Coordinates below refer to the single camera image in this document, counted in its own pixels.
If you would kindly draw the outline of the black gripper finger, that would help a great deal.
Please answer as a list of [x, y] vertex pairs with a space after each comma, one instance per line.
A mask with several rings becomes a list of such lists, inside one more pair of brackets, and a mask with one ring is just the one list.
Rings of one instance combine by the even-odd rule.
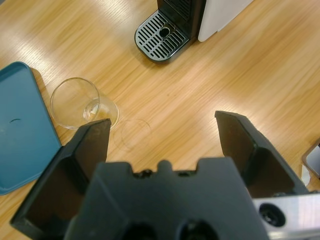
[[220, 144], [231, 157], [252, 198], [308, 194], [300, 178], [251, 121], [238, 113], [216, 111]]
[[32, 240], [61, 240], [78, 213], [97, 164], [107, 159], [111, 121], [82, 125], [54, 155], [10, 225]]

